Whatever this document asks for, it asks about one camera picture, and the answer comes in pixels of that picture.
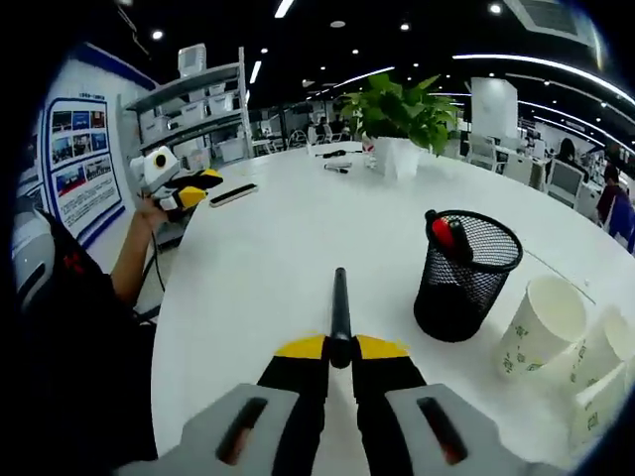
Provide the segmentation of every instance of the photo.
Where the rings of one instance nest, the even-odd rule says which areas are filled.
[[[61,173],[56,176],[58,196],[66,195],[84,183],[86,183],[86,177],[83,172],[83,166],[72,168],[68,172]]]
[[[70,131],[70,111],[59,111],[53,113],[53,132]]]
[[[76,157],[88,154],[90,149],[90,134],[81,134],[79,136],[72,136],[72,150],[73,155]]]
[[[27,193],[25,196],[29,199],[29,201],[31,201],[31,204],[33,205],[34,208],[38,208],[40,210],[46,210],[44,207],[44,203],[42,201],[42,187],[41,186],[38,186],[37,188],[33,189],[32,191]]]
[[[110,158],[102,157],[94,162],[90,162],[85,165],[86,168],[86,178],[89,180],[93,180],[99,176],[103,176],[104,174],[108,174],[112,171],[112,167],[110,166]]]
[[[81,129],[88,129],[88,111],[74,111],[72,113],[72,130],[78,131]]]
[[[72,145],[70,137],[62,137],[53,141],[53,163],[58,164],[61,161],[72,158]]]
[[[106,126],[106,113],[103,111],[90,111],[90,128],[101,129]]]
[[[106,146],[106,134],[103,132],[99,132],[97,134],[92,135],[92,150],[100,151],[105,149]]]

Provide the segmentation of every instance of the black mesh pencil holder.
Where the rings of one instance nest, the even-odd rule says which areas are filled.
[[[451,223],[453,229],[462,227],[467,253],[440,239],[433,227],[439,219]],[[523,248],[509,228],[479,213],[431,210],[426,220],[428,255],[415,300],[415,318],[431,337],[460,342],[478,331],[509,273],[520,263]]]

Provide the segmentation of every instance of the person's hand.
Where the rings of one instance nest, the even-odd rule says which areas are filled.
[[[143,205],[137,210],[136,215],[145,222],[150,231],[156,230],[161,223],[168,221],[168,214],[147,196],[143,197]]]

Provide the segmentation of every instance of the display board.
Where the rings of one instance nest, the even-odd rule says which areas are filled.
[[[30,201],[37,208],[50,211],[42,169],[41,131],[42,115],[38,116],[26,150],[19,160],[21,170],[17,196],[21,200]]]
[[[47,110],[44,176],[51,211],[80,243],[122,208],[107,111],[106,101],[88,98],[56,98]]]

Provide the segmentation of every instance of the smartphone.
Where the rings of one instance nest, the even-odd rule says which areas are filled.
[[[253,193],[254,191],[258,191],[258,185],[255,183],[249,183],[248,185],[239,186],[228,193],[224,193],[223,195],[215,196],[209,201],[209,206],[212,208],[216,208],[220,205],[224,205],[225,203],[229,203],[230,201],[235,200],[236,198],[240,198],[241,196],[248,195],[249,193]]]

